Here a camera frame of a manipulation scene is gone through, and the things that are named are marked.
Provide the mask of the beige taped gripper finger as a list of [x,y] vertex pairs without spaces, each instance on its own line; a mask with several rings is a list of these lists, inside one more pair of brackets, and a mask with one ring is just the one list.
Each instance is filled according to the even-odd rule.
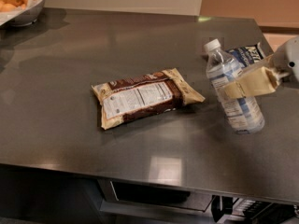
[[270,68],[272,55],[258,61],[257,63],[251,64],[242,70],[239,78],[242,77],[270,77],[272,70]]
[[230,99],[248,98],[273,93],[282,82],[284,76],[280,75],[274,68],[271,68],[271,70],[272,75],[270,77],[237,77],[224,85],[221,88],[221,93],[225,98]]

